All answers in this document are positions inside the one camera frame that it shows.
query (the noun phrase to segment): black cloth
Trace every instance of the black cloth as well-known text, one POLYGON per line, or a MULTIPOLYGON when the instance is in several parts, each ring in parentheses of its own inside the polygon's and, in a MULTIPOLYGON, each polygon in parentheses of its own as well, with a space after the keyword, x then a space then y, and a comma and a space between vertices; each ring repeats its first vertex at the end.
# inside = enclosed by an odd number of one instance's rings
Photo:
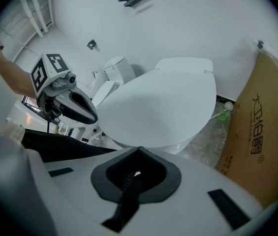
POLYGON ((25 148, 39 152, 43 162, 79 159, 115 151, 115 149, 111 148, 87 145, 70 136, 30 129, 25 130, 22 145, 25 148))

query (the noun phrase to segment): black rubber pad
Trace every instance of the black rubber pad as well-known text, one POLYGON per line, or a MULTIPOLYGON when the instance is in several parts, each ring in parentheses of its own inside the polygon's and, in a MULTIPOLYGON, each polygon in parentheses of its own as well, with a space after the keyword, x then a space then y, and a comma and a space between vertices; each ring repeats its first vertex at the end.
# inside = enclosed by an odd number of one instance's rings
POLYGON ((59 169, 59 170, 49 171, 48 173, 51 177, 56 177, 56 176, 70 173, 72 171, 73 170, 71 168, 63 168, 63 169, 59 169))
POLYGON ((209 191, 208 194, 234 230, 250 220, 222 189, 209 191))

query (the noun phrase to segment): toilet lid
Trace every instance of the toilet lid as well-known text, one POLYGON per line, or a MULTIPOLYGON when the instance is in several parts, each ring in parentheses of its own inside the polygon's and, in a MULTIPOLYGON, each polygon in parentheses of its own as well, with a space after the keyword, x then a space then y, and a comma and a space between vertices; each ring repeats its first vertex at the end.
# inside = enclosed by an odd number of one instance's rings
POLYGON ((159 148, 196 135, 215 103, 213 73, 157 69, 110 94, 97 115, 100 128, 116 142, 159 148))

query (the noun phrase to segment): floor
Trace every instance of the floor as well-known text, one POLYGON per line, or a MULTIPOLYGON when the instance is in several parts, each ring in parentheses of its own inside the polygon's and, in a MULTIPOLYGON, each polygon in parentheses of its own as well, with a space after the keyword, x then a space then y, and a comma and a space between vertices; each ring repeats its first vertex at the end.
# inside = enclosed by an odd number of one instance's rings
MULTIPOLYGON (((224 104, 217 102, 214 115, 223 110, 224 104)), ((225 144, 229 122, 230 115, 226 120, 219 120, 219 117, 210 120, 199 134, 184 148, 183 151, 178 153, 177 156, 195 159, 215 168, 225 144)), ((98 129, 96 124, 89 125, 85 135, 88 135, 89 137, 89 133, 92 133, 94 128, 98 129)), ((105 148, 122 149, 107 136, 99 136, 98 139, 93 140, 90 144, 105 148)))

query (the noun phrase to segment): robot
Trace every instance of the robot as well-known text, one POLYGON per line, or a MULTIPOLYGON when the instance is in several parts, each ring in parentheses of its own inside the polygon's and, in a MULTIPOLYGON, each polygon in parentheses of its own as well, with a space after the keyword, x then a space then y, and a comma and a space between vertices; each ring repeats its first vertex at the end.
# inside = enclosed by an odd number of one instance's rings
POLYGON ((97 115, 91 99, 76 86, 76 75, 60 54, 42 54, 31 71, 37 104, 51 122, 61 114, 93 124, 97 115))

